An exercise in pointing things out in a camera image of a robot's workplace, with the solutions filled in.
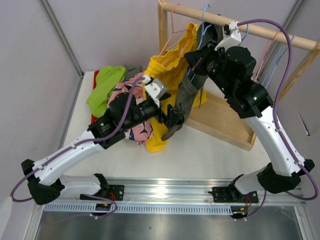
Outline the dark olive shorts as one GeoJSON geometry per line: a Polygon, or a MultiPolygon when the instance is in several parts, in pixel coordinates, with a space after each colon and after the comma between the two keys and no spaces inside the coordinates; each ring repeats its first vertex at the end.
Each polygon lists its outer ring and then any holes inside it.
{"type": "MultiPolygon", "coordinates": [[[[198,47],[198,41],[201,38],[201,25],[199,26],[196,33],[196,47],[198,47]]],[[[219,25],[212,24],[210,26],[203,38],[203,42],[200,48],[204,47],[209,43],[210,40],[214,40],[217,43],[223,39],[223,28],[219,25]]],[[[196,102],[196,96],[200,93],[200,90],[203,88],[208,76],[201,76],[193,74],[189,68],[187,68],[183,78],[182,83],[178,87],[177,98],[175,100],[174,108],[177,110],[183,110],[184,116],[183,120],[180,121],[177,125],[169,128],[166,133],[161,137],[162,141],[168,140],[171,138],[176,131],[180,130],[184,123],[187,121],[190,112],[192,110],[193,104],[196,102]]]]}

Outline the blue hanger of patterned shorts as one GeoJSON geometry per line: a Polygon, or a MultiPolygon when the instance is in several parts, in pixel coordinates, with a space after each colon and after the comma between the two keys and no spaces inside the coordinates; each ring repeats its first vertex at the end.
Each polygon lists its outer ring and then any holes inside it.
{"type": "Polygon", "coordinates": [[[241,38],[241,42],[240,43],[242,43],[247,38],[247,36],[249,34],[250,24],[247,24],[246,27],[247,28],[246,28],[245,35],[244,35],[244,37],[241,38]]]}

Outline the blue hanger of grey shorts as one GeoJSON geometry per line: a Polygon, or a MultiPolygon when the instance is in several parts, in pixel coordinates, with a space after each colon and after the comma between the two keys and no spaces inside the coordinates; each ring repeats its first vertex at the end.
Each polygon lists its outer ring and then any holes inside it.
{"type": "Polygon", "coordinates": [[[282,50],[282,47],[279,48],[277,54],[275,55],[275,57],[273,58],[273,60],[271,61],[271,64],[273,64],[273,69],[272,71],[270,71],[270,73],[267,73],[266,76],[264,77],[263,81],[262,81],[262,85],[267,88],[270,81],[273,78],[273,75],[280,63],[280,61],[282,60],[282,58],[284,57],[285,53],[288,51],[289,47],[287,46],[284,50],[282,50]]]}

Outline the pink hanger of green shorts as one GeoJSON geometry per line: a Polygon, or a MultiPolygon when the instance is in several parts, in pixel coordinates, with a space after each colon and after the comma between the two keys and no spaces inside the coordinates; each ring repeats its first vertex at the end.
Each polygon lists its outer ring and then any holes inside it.
{"type": "Polygon", "coordinates": [[[271,48],[273,47],[273,45],[274,45],[274,43],[275,43],[275,41],[276,41],[276,38],[277,38],[277,36],[278,36],[279,33],[280,33],[280,31],[277,31],[276,34],[274,35],[273,40],[268,40],[268,42],[267,42],[267,44],[266,44],[266,46],[265,46],[265,48],[264,48],[262,60],[261,60],[261,62],[260,62],[260,65],[259,65],[259,67],[258,67],[258,69],[257,69],[257,71],[256,71],[256,73],[255,73],[254,79],[253,79],[255,82],[258,81],[258,77],[259,77],[259,75],[260,75],[260,72],[261,72],[261,70],[262,70],[262,67],[263,67],[263,65],[264,65],[264,63],[265,63],[265,61],[266,61],[266,59],[267,59],[267,56],[268,56],[271,48]]]}

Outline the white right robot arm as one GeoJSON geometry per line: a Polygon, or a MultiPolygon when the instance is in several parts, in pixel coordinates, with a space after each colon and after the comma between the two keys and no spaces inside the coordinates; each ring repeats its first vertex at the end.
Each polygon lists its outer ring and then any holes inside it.
{"type": "Polygon", "coordinates": [[[288,193],[301,182],[301,176],[311,176],[314,162],[294,148],[274,116],[275,105],[268,91],[251,79],[256,60],[247,48],[215,50],[209,43],[184,57],[193,73],[208,76],[222,91],[229,106],[259,138],[270,159],[267,166],[242,174],[229,184],[228,196],[232,201],[239,202],[246,194],[260,190],[288,193]]]}

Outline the grey shorts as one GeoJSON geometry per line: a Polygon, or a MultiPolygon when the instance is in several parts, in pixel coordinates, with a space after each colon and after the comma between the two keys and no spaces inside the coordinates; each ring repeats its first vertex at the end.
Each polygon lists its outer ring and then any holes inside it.
{"type": "Polygon", "coordinates": [[[126,69],[126,74],[124,77],[125,80],[129,80],[129,79],[133,78],[135,75],[137,75],[143,71],[141,65],[125,64],[125,65],[123,65],[123,67],[126,69]]]}

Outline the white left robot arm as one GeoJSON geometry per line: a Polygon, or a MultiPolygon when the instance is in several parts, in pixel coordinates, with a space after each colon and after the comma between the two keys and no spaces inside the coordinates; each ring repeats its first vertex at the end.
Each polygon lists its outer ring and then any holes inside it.
{"type": "Polygon", "coordinates": [[[184,114],[183,110],[170,104],[164,112],[150,97],[137,104],[135,96],[128,92],[120,93],[104,115],[91,123],[75,141],[42,160],[22,162],[32,199],[37,205],[45,205],[58,198],[110,199],[110,185],[103,174],[68,176],[65,173],[83,160],[122,141],[126,131],[149,119],[155,118],[166,127],[173,127],[182,123],[184,114]]]}

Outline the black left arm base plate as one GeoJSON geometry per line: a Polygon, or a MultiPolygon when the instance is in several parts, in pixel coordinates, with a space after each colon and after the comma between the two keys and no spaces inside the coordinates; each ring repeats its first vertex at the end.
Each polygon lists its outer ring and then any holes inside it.
{"type": "Polygon", "coordinates": [[[101,189],[93,195],[81,194],[80,200],[96,200],[95,197],[100,197],[104,199],[109,199],[113,201],[122,201],[124,199],[125,186],[119,184],[112,184],[109,186],[108,190],[101,189]]]}

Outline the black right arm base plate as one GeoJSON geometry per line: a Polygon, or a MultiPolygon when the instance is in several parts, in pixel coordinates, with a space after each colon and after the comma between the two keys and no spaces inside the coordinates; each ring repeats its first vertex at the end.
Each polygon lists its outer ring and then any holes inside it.
{"type": "Polygon", "coordinates": [[[215,186],[207,193],[212,195],[214,203],[257,204],[259,202],[258,193],[256,191],[247,194],[241,194],[237,191],[235,193],[230,193],[229,188],[226,186],[215,186]]]}

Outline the lime green shorts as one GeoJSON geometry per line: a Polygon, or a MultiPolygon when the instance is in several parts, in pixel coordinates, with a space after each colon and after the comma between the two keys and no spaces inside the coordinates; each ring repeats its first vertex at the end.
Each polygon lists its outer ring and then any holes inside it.
{"type": "MultiPolygon", "coordinates": [[[[107,103],[115,86],[124,80],[126,69],[123,66],[110,66],[103,67],[96,78],[96,96],[97,96],[97,108],[95,116],[97,118],[104,115],[107,110],[107,103]]],[[[91,106],[92,96],[89,95],[86,103],[89,108],[91,106]]]]}

